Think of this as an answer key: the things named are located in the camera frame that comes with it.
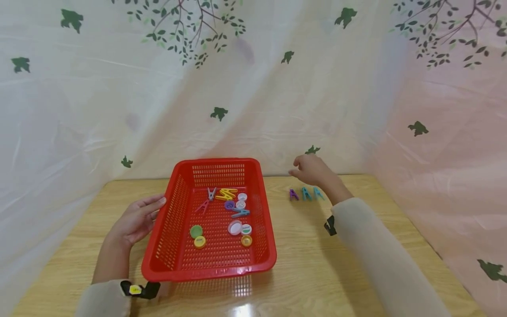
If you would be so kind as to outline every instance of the black wrist strap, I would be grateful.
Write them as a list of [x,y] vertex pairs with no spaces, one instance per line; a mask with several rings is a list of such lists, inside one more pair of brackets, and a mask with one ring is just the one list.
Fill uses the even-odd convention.
[[129,280],[123,280],[120,282],[120,287],[125,296],[154,299],[157,297],[160,283],[148,282],[146,283],[146,287],[143,287],[141,285],[134,285]]
[[328,218],[328,221],[324,223],[324,228],[329,233],[329,235],[335,235],[336,229],[335,229],[335,216],[331,216]]

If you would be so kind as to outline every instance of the table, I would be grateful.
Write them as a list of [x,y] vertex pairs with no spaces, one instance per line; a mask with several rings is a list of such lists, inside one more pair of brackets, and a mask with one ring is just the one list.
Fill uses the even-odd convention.
[[[455,317],[485,316],[377,180],[345,175],[344,183],[376,211],[408,250]],[[236,278],[170,284],[168,297],[134,299],[132,316],[384,316],[354,256],[323,224],[329,200],[290,202],[291,177],[264,178],[278,259],[272,270]],[[165,191],[167,180],[113,181],[104,186],[46,265],[13,316],[74,314],[89,286],[102,243],[127,205]],[[140,266],[148,238],[131,253],[130,277],[145,284]]]

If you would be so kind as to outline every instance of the beige sleeve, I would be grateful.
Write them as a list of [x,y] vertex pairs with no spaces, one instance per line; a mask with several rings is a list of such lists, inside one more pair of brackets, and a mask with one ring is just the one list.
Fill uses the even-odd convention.
[[366,203],[347,199],[332,212],[338,235],[361,262],[388,316],[451,316],[414,260]]
[[127,317],[130,297],[123,294],[122,279],[93,284],[81,295],[75,317]]

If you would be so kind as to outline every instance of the basket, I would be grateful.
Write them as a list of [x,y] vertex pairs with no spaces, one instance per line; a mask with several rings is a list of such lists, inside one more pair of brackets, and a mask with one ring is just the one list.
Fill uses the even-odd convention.
[[[241,244],[228,225],[234,213],[224,201],[214,199],[206,212],[195,210],[217,187],[246,193],[248,216],[236,218],[252,226],[253,243]],[[276,262],[273,227],[259,162],[252,158],[187,160],[172,172],[165,193],[167,203],[160,209],[141,266],[143,276],[152,282],[184,282],[217,277],[232,277],[267,271]],[[200,225],[206,246],[194,247],[190,228]]]

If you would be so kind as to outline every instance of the child's hand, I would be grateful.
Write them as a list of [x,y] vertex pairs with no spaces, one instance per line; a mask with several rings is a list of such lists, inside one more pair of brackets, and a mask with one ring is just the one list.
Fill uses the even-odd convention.
[[294,166],[299,169],[291,169],[289,174],[308,185],[322,188],[333,205],[354,197],[342,180],[315,154],[298,156]]
[[113,225],[107,238],[125,243],[127,247],[131,248],[153,229],[153,221],[165,202],[164,194],[158,194],[131,203]]
[[337,178],[324,161],[315,154],[305,154],[296,157],[294,166],[297,166],[299,169],[291,169],[289,174],[308,185],[322,188],[325,182]]

